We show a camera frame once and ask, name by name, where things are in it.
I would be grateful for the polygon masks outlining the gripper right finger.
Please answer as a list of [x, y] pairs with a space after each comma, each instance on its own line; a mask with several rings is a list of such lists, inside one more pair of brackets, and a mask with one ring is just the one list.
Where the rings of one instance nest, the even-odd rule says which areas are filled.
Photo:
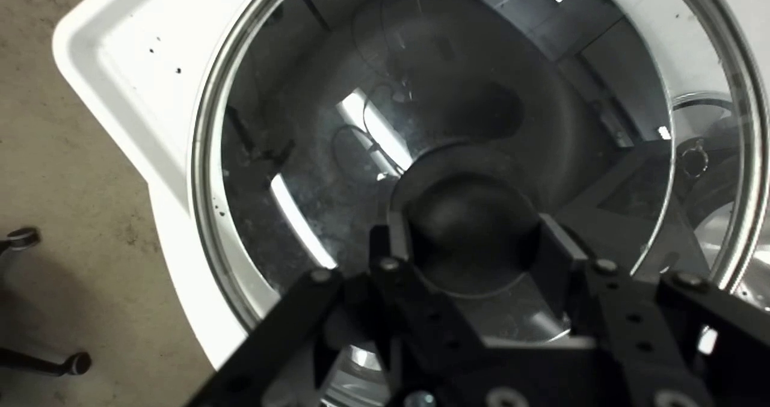
[[704, 278], [635, 281], [548, 215], [534, 278], [593, 343], [547, 354], [534, 407], [770, 407], [770, 316]]

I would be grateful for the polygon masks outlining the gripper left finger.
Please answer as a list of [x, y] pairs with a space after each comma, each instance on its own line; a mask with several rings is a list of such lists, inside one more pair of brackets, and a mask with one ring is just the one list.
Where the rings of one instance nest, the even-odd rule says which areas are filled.
[[485, 407], [483, 341], [392, 253], [395, 222], [369, 235], [369, 268], [303, 274], [186, 407]]

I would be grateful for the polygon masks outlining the glass lid with black knob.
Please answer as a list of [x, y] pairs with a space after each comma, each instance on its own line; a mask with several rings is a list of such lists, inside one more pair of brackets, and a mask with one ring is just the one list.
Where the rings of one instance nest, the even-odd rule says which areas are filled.
[[534, 407], [547, 354], [593, 346], [537, 287], [541, 215], [635, 281], [690, 272], [770, 316], [770, 98], [726, 0], [248, 0], [190, 172], [245, 330], [215, 372], [393, 222], [483, 341], [485, 407]]

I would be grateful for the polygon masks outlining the black office chair base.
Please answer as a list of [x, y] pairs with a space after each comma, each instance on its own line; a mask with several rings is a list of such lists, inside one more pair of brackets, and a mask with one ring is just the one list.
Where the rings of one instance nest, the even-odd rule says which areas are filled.
[[[19, 252], [35, 247], [40, 242], [39, 229], [20, 227], [0, 237], [0, 257], [9, 251]], [[84, 375], [89, 371], [91, 365], [93, 365], [93, 360], [84, 350], [69, 355], [62, 363], [55, 363], [55, 361], [42, 360], [17, 350], [0, 347], [0, 368], [2, 369], [60, 377], [63, 375]]]

